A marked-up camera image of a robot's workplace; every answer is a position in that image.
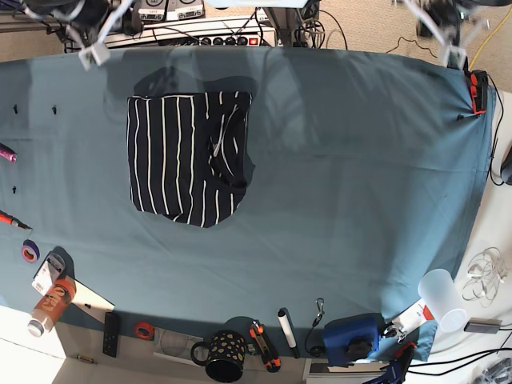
pink marker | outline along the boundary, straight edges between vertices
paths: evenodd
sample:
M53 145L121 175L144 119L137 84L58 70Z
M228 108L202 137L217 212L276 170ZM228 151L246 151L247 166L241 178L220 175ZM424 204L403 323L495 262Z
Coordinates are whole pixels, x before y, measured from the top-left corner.
M12 150L8 150L4 146L0 146L0 156L6 158L13 164L16 162L16 153L14 153Z

yellow cable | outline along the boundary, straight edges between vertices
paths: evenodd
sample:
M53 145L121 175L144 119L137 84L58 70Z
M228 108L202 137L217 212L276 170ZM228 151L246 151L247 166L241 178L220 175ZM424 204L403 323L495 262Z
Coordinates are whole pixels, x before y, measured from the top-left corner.
M484 47L487 45L487 43L489 42L489 40L492 39L493 36L496 35L496 33L500 30L500 28L503 26L503 24L505 24L505 22L508 20L508 18L512 15L512 6L510 6L510 9L509 9L509 13L506 14L506 16L504 17L504 19L498 24L498 26L496 28L494 28L494 30L490 33L489 36L487 36L487 38L484 40L484 42L480 45L480 47L478 48L477 50L477 53L475 54L473 60L471 61L471 64L470 64L470 67L469 69L472 70L473 69L473 66L474 66L474 62L477 61L477 58L478 56L480 55L480 53L482 52L482 50L484 49Z

mug handle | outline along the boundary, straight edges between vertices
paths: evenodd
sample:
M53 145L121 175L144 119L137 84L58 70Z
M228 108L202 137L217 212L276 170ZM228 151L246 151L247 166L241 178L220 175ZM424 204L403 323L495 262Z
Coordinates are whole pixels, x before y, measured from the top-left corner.
M194 346L192 346L192 349L190 350L190 358L193 362L195 362L198 366L206 366L206 363L208 360L198 360L198 358L195 357L195 350L196 348L199 348L200 346L204 348L210 348L210 344L208 342L196 342Z

clamp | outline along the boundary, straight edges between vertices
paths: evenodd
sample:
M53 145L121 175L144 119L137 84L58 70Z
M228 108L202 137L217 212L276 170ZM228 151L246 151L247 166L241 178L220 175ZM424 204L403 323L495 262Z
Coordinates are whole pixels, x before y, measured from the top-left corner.
M413 342L405 345L395 354L397 358L386 367L384 375L363 384L403 384L410 363L413 361L415 349L416 345Z

red tape roll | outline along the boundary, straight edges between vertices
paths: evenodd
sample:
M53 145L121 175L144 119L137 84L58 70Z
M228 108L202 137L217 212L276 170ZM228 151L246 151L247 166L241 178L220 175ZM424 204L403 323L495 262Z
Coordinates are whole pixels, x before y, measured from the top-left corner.
M148 322L138 322L135 324L135 336L141 340L153 340L154 328Z

